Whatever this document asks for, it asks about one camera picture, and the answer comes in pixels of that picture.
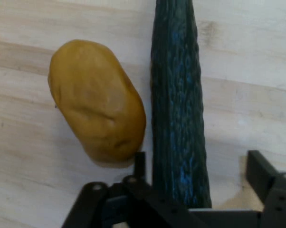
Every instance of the wooden surface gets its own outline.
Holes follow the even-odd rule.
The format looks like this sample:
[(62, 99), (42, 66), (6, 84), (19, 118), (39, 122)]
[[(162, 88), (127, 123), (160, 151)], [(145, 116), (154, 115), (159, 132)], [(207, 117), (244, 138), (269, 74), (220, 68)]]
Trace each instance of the wooden surface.
[[(0, 228), (58, 228), (85, 183), (132, 171), (89, 160), (55, 109), (48, 66), (71, 39), (110, 47), (139, 91), (151, 181), (154, 8), (155, 0), (0, 0)], [(286, 170), (286, 0), (194, 8), (213, 205), (261, 209), (243, 173), (249, 149)]]

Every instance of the potato skin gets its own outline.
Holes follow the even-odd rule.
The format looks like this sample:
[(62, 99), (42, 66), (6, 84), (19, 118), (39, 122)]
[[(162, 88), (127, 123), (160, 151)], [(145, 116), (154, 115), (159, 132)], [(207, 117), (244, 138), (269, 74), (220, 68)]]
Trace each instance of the potato skin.
[(139, 150), (146, 127), (143, 103), (109, 48), (85, 40), (64, 44), (51, 59), (48, 84), (92, 159), (122, 162)]

